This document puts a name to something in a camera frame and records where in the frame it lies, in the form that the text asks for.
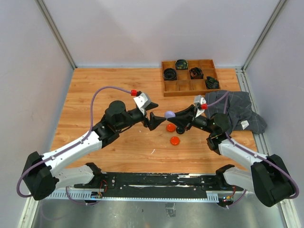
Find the black earbud case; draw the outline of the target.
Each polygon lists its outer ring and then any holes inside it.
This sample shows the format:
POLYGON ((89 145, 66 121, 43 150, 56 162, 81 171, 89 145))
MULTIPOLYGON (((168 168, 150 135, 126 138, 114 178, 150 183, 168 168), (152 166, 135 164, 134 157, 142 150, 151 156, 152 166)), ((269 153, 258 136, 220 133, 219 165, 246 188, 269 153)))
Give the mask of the black earbud case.
POLYGON ((177 128, 176 128, 176 133, 177 133, 177 134, 184 134, 184 133, 185 133, 185 129, 184 129, 184 128, 177 127, 177 128))

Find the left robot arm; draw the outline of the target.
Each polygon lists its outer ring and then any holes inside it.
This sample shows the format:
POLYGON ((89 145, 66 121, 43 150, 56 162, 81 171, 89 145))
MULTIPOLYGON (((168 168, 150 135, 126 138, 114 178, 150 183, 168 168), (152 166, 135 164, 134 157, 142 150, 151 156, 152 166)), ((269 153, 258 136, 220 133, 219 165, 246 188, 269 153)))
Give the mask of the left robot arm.
POLYGON ((109 104, 101 121, 83 136, 56 151, 39 154, 32 152, 24 165, 22 180, 34 200, 48 197, 59 187, 59 172, 81 157, 102 149, 118 139, 119 134, 137 123, 142 123, 150 131, 166 119, 147 114, 138 107, 127 111, 124 102, 116 100, 109 104))

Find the orange earbud case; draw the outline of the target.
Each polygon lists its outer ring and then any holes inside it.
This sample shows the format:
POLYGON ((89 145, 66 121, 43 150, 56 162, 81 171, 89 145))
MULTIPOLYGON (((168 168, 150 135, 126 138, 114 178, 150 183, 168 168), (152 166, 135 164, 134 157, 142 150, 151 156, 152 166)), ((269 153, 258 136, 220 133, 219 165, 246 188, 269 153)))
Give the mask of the orange earbud case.
POLYGON ((166 126, 166 131, 168 131, 170 133, 174 132, 175 130, 176 130, 176 126, 172 123, 170 123, 166 126))
POLYGON ((171 145, 177 146, 180 144, 180 139, 177 136, 173 136, 170 138, 171 145))

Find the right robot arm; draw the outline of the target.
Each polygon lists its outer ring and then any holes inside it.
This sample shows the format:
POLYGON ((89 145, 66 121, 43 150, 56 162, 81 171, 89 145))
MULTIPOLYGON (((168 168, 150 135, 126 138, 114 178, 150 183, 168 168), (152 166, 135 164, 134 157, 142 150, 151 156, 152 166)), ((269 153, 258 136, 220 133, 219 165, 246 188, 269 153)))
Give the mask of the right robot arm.
POLYGON ((183 111, 166 114, 165 117, 182 130, 195 127, 208 132, 207 145, 210 150, 245 168, 240 170, 234 165, 226 165, 218 169, 215 184, 220 190, 226 190, 231 185, 241 187, 255 193, 267 207, 298 195, 298 188, 282 158, 276 154, 266 156, 237 143, 226 132, 229 122, 225 114, 216 113, 206 118, 202 116, 201 110, 191 105, 183 111))

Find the lilac earbud case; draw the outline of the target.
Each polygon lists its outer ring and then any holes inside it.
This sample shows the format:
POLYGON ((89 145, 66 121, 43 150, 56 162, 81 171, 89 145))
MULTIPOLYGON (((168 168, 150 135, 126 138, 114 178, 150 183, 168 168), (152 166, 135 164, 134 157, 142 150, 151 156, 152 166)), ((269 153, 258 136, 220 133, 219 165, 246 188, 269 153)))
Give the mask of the lilac earbud case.
POLYGON ((164 117, 165 117, 166 119, 168 119, 168 118, 173 118, 173 117, 175 117, 175 116, 176 116, 176 114, 175 114, 173 111, 166 111, 165 114, 164 114, 164 117))

